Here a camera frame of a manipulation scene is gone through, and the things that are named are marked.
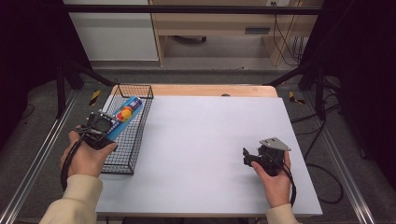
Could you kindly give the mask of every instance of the wire mesh basket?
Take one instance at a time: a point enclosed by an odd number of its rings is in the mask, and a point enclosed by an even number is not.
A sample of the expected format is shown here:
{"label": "wire mesh basket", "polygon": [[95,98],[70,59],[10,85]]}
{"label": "wire mesh basket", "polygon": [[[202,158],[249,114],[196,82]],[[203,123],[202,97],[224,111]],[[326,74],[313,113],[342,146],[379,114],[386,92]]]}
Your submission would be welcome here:
{"label": "wire mesh basket", "polygon": [[143,131],[154,95],[150,85],[117,84],[104,107],[107,114],[113,114],[131,96],[139,97],[142,110],[115,139],[118,147],[105,161],[102,174],[133,175],[142,143]]}

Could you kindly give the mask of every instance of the sleeve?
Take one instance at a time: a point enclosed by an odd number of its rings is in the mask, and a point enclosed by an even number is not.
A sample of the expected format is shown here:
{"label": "sleeve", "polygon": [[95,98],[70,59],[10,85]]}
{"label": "sleeve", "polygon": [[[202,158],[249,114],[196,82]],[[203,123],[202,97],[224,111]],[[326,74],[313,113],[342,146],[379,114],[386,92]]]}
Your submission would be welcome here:
{"label": "sleeve", "polygon": [[275,208],[268,209],[266,212],[269,224],[298,224],[295,218],[291,204],[283,204]]}
{"label": "sleeve", "polygon": [[96,205],[103,183],[91,175],[72,175],[62,199],[49,205],[41,224],[96,223]]}

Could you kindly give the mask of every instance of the blue package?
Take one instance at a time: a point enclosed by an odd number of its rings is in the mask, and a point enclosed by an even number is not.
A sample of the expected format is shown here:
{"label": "blue package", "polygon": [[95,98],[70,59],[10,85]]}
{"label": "blue package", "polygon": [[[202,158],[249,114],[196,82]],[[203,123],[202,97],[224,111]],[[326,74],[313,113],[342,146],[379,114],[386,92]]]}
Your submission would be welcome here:
{"label": "blue package", "polygon": [[114,141],[117,136],[128,126],[132,119],[142,110],[143,103],[139,97],[131,96],[113,113],[114,124],[107,133],[107,138]]}

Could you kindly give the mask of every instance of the white tabletop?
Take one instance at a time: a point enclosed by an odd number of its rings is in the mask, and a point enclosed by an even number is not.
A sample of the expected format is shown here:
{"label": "white tabletop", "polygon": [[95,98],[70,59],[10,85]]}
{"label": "white tabletop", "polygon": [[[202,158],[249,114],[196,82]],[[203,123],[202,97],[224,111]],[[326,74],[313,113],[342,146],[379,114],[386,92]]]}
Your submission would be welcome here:
{"label": "white tabletop", "polygon": [[296,216],[321,215],[281,98],[156,96],[134,175],[100,175],[99,215],[257,217],[269,204],[262,183],[244,165],[242,148],[257,155],[262,139],[291,148]]}

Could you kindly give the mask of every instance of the hand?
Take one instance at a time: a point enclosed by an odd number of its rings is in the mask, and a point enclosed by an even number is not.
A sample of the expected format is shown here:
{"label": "hand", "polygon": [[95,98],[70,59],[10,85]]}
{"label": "hand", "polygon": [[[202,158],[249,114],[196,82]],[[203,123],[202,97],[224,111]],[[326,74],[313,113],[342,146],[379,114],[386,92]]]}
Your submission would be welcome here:
{"label": "hand", "polygon": [[[285,151],[285,164],[290,168],[289,152]],[[255,161],[251,163],[264,185],[265,197],[272,208],[290,203],[290,180],[284,171],[277,176],[268,175]]]}
{"label": "hand", "polygon": [[[70,145],[61,157],[61,169],[72,146],[78,141],[79,134],[75,131],[69,133]],[[101,174],[106,157],[116,148],[117,144],[112,143],[106,147],[95,150],[88,146],[84,141],[81,142],[79,149],[70,165],[68,176],[71,175],[92,175],[99,177]]]}

